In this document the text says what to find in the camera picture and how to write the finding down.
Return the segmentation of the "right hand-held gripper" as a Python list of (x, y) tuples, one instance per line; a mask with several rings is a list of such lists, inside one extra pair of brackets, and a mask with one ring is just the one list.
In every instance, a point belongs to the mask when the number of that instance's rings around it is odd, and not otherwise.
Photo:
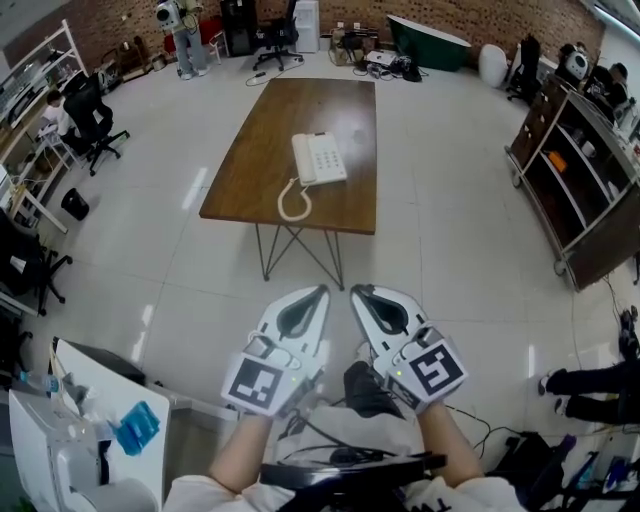
[[(384, 387), (414, 413), (444, 400), (468, 378), (451, 338), (427, 323), (426, 313), (412, 296), (357, 284), (350, 290), (350, 300), (366, 340), (381, 354), (374, 359), (374, 370)], [(390, 346), (389, 339), (398, 334), (413, 336)]]

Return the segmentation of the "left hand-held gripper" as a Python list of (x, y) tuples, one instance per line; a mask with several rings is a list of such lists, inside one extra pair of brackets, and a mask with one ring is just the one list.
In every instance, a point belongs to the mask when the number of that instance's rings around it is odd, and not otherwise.
[[(330, 305), (324, 284), (302, 288), (270, 303), (231, 358), (221, 396), (237, 408), (266, 417), (285, 417), (315, 387), (329, 358), (322, 334)], [(268, 336), (287, 336), (282, 341)]]

